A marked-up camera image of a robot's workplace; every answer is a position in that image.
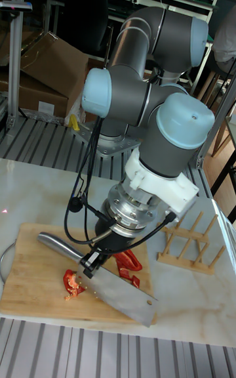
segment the kitchen knife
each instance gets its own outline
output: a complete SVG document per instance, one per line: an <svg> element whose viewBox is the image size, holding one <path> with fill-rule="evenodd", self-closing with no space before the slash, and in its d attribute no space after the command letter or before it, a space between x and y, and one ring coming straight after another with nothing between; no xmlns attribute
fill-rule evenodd
<svg viewBox="0 0 236 378"><path fill-rule="evenodd" d="M81 277L78 281L82 282L83 286L87 286L98 298L144 326L151 325L157 311L155 298L130 285L104 267L100 267L89 279L83 273L85 267L80 264L84 254L61 238L46 232L41 232L37 239L78 263L77 276Z"/></svg>

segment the white table surface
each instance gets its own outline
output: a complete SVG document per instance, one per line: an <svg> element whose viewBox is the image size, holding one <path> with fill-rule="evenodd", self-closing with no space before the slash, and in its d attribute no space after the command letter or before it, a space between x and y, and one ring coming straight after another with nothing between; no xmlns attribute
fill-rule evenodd
<svg viewBox="0 0 236 378"><path fill-rule="evenodd" d="M63 225L66 205L76 174L21 162L0 159L0 254L16 239L20 224L36 222ZM89 200L96 208L106 198L115 182L94 177ZM205 212L197 230L203 232L214 215L211 200L199 198L189 211L183 226L191 226L199 211ZM96 218L88 216L88 227L94 228ZM72 214L69 225L83 227L83 214ZM224 239L218 221L212 228L211 245L205 255L210 262ZM114 333L135 334L160 339L191 341L213 345L236 346L236 277L229 255L224 254L216 264L214 276L190 272L156 261L165 244L164 234L158 233L148 241L148 253L155 296L159 300L158 321L149 329L142 325L6 316L46 324L82 327ZM174 241L170 253L179 253L183 239ZM189 256L196 250L189 248ZM10 271L14 250L3 262L3 274Z"/></svg>

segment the red chili pepper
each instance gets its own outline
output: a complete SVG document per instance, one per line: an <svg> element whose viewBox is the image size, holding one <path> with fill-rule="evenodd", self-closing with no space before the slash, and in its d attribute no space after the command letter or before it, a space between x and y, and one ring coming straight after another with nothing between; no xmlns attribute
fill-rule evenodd
<svg viewBox="0 0 236 378"><path fill-rule="evenodd" d="M134 272L142 270L141 263L130 249L127 249L123 253L114 254L114 257L129 270L133 270Z"/></svg>
<svg viewBox="0 0 236 378"><path fill-rule="evenodd" d="M76 272L72 270L67 270L63 277L63 282L67 292L69 292L70 296L65 297L66 300L70 299L71 297L76 297L81 292L85 291L85 288L79 286L78 283L75 281Z"/></svg>
<svg viewBox="0 0 236 378"><path fill-rule="evenodd" d="M135 287L137 287L139 289L140 280L136 276L132 277L132 285L135 286Z"/></svg>
<svg viewBox="0 0 236 378"><path fill-rule="evenodd" d="M129 275L128 269L123 266L123 264L119 260L116 260L116 262L120 278L132 280Z"/></svg>

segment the metal handle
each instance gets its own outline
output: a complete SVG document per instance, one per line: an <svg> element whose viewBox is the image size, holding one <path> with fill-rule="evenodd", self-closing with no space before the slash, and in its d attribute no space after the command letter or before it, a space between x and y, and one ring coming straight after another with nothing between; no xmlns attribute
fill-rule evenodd
<svg viewBox="0 0 236 378"><path fill-rule="evenodd" d="M79 263L81 259L84 257L83 253L76 250L76 248L74 248L67 242L63 241L58 236L48 234L47 232L41 232L38 235L37 239L41 243L47 245L48 247L64 255L65 257L69 257L77 263Z"/></svg>

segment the wooden cutting board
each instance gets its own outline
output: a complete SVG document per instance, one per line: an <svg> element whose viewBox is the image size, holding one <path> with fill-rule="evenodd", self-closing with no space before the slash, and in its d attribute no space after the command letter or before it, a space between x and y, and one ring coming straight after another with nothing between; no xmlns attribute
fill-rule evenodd
<svg viewBox="0 0 236 378"><path fill-rule="evenodd" d="M30 223L21 225L12 268L0 302L0 311L3 314L135 323L110 305L96 299L89 290L65 301L64 297L68 293L64 287L63 276L69 268L77 270L77 264L38 242L37 236L40 232L49 232L70 242L62 226ZM71 228L71 233L78 240L85 238L82 229ZM86 245L72 245L83 253L89 250ZM134 248L134 254L143 266L141 271L134 272L140 279L140 289L153 296L146 244ZM106 262L105 267L118 275L114 257Z"/></svg>

